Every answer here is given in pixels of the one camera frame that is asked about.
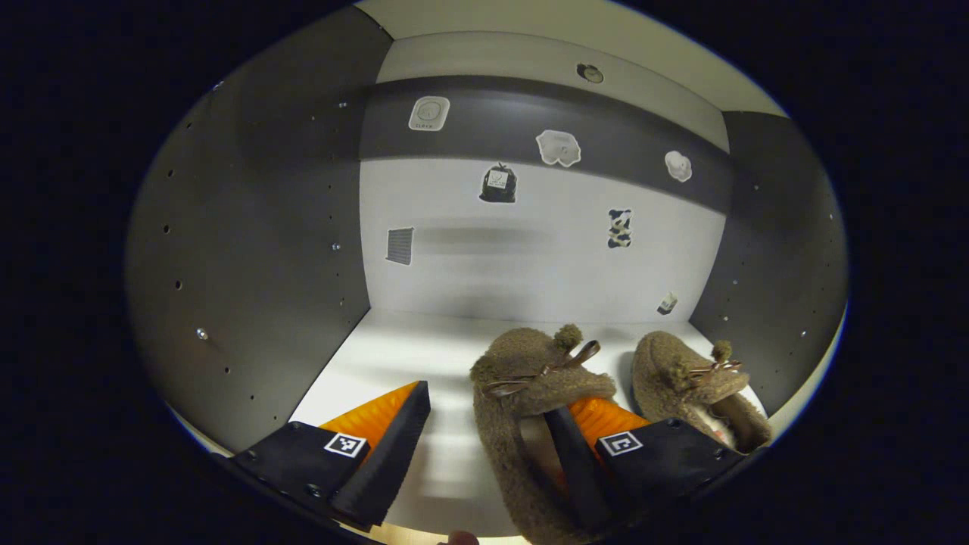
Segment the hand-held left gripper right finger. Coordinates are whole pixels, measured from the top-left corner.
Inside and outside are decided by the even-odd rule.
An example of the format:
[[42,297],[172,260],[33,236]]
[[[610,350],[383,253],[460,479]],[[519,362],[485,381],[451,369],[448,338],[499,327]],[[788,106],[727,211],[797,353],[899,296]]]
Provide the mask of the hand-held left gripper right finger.
[[589,531],[684,509],[748,462],[681,419],[651,423],[599,397],[551,410],[544,421],[570,510]]

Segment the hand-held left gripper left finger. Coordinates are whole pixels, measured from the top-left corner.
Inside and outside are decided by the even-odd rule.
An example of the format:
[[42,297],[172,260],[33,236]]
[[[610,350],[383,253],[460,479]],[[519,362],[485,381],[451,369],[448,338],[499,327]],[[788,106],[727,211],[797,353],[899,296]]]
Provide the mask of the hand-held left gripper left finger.
[[315,521],[383,525],[432,411],[428,383],[381,394],[324,425],[291,421],[229,458],[242,482]]

